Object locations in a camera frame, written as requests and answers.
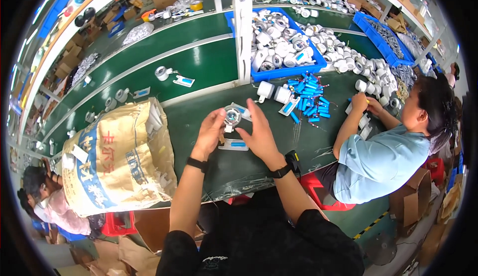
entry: black wrist strap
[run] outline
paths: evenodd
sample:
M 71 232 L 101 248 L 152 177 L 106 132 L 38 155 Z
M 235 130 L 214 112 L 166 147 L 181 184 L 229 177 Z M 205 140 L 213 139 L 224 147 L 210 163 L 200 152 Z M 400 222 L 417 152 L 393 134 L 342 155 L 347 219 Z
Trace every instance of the black wrist strap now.
M 209 163 L 207 161 L 202 161 L 201 162 L 201 161 L 193 159 L 191 157 L 187 157 L 186 164 L 190 165 L 190 166 L 193 166 L 193 167 L 196 167 L 196 168 L 199 168 L 202 173 L 206 173 L 207 168 L 209 167 Z
M 271 171 L 271 176 L 273 178 L 282 178 L 284 177 L 284 175 L 286 175 L 287 173 L 289 173 L 290 171 L 292 170 L 291 166 L 289 165 L 289 163 L 287 163 L 284 167 L 282 167 L 281 169 L 278 169 L 276 171 Z

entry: brown paper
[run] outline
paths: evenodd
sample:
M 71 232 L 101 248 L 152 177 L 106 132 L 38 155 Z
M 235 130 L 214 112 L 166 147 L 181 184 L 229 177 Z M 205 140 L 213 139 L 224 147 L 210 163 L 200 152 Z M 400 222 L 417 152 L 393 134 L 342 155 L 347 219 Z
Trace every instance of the brown paper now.
M 145 123 L 152 106 L 158 107 L 163 126 L 148 138 Z M 171 200 L 177 178 L 167 126 L 158 100 L 150 98 L 100 114 L 67 140 L 63 153 L 71 153 L 74 144 L 88 152 L 85 164 L 76 160 L 73 170 L 62 169 L 66 199 L 75 213 L 142 210 Z

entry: stool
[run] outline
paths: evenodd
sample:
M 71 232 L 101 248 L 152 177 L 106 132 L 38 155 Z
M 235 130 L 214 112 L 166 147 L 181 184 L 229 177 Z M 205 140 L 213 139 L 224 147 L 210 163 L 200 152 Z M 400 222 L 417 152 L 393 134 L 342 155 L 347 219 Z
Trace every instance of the stool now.
M 101 229 L 101 232 L 106 236 L 117 236 L 117 235 L 126 235 L 126 234 L 135 234 L 138 233 L 136 227 L 134 226 L 134 212 L 130 211 L 129 214 L 129 223 L 131 224 L 130 228 L 126 228 L 126 224 L 119 217 L 121 213 L 106 213 L 105 216 L 105 225 Z
M 428 159 L 422 167 L 430 171 L 430 176 L 432 180 L 435 181 L 435 185 L 439 186 L 443 183 L 443 172 L 445 171 L 445 164 L 443 164 L 443 159 Z
M 324 211 L 348 211 L 352 209 L 355 204 L 342 203 L 335 200 L 328 190 L 322 186 L 320 181 L 315 176 L 314 172 L 307 173 L 302 176 L 300 184 L 305 187 L 310 197 Z

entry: plastic bag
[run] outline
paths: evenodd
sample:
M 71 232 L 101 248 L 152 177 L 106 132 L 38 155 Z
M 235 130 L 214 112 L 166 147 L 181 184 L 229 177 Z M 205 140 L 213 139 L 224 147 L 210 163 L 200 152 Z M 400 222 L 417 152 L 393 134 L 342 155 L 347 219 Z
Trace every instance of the plastic bag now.
M 122 46 L 131 44 L 135 41 L 141 40 L 144 37 L 147 37 L 154 30 L 154 25 L 149 22 L 144 22 L 140 26 L 136 26 L 131 29 L 126 38 L 123 40 Z

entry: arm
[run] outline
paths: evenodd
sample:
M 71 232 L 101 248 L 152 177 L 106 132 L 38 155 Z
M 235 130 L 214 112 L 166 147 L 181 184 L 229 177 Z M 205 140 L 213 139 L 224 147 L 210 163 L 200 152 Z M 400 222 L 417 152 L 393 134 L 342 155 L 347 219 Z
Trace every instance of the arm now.
M 241 128 L 236 128 L 236 131 L 269 170 L 283 168 L 286 165 L 285 158 L 277 149 L 267 118 L 252 99 L 247 100 L 247 108 L 252 118 L 252 135 Z M 274 181 L 284 210 L 294 223 L 305 210 L 315 209 L 292 171 Z
M 209 154 L 218 145 L 223 129 L 226 112 L 218 109 L 211 112 L 202 122 L 196 144 L 191 152 L 191 158 L 207 161 Z M 184 231 L 194 238 L 194 230 L 203 190 L 204 173 L 199 168 L 186 165 L 171 202 L 169 214 L 169 231 Z
M 337 138 L 335 139 L 333 152 L 336 159 L 339 157 L 340 148 L 343 143 L 352 135 L 357 133 L 360 118 L 365 109 L 367 109 L 367 97 L 364 93 L 358 93 L 352 97 L 352 111 L 345 119 L 344 123 L 338 130 Z
M 378 100 L 367 97 L 369 101 L 367 110 L 375 114 L 380 121 L 385 125 L 387 130 L 391 130 L 399 125 L 400 121 L 386 111 Z

